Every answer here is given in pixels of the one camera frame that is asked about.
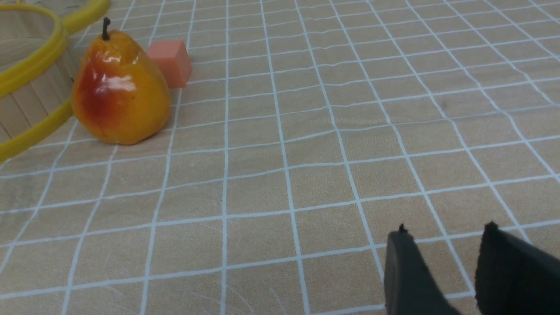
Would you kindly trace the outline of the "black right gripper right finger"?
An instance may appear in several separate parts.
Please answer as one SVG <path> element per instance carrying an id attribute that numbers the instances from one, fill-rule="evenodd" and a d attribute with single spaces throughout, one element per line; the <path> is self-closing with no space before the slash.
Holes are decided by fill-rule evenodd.
<path id="1" fill-rule="evenodd" d="M 475 299 L 483 315 L 557 315 L 560 261 L 526 241 L 484 227 L 475 272 Z"/>

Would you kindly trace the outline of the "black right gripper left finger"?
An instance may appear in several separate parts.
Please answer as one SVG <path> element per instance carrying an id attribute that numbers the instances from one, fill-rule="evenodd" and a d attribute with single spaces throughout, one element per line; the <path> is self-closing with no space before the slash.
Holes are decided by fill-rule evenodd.
<path id="1" fill-rule="evenodd" d="M 388 233 L 384 292 L 388 315 L 459 314 L 440 291 L 404 224 Z"/>

